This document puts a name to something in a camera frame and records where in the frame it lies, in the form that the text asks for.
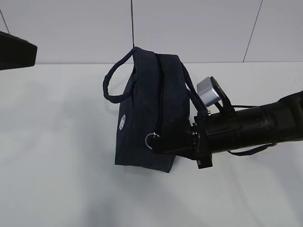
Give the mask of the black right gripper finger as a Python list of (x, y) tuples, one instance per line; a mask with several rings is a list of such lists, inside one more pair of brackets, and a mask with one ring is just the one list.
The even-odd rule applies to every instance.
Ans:
[(176, 154), (175, 156), (187, 158), (187, 159), (193, 160), (193, 161), (196, 161), (196, 160), (197, 160), (196, 155), (193, 154), (193, 153), (178, 153), (178, 154)]
[(151, 147), (156, 154), (191, 155), (192, 136), (184, 132), (169, 136), (154, 136)]

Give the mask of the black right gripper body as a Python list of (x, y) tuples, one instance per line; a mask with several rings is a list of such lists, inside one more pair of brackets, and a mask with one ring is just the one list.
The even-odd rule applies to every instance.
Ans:
[(212, 153), (210, 151), (206, 129), (206, 116), (198, 114), (194, 117), (194, 122), (190, 127), (192, 142), (193, 142), (193, 155), (197, 163), (198, 169), (209, 168), (213, 166)]

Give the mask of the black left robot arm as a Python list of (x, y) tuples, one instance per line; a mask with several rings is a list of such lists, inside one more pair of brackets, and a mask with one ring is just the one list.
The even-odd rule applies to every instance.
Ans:
[(8, 33), (0, 33), (0, 70), (32, 67), (37, 46)]

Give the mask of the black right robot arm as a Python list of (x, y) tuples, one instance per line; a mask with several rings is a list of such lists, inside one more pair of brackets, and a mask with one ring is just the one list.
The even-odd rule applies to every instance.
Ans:
[(213, 153), (250, 156), (278, 143), (302, 141), (303, 93), (239, 111), (229, 105), (223, 113), (198, 113), (194, 120), (184, 131), (154, 135), (153, 152), (194, 160), (203, 169), (212, 167)]

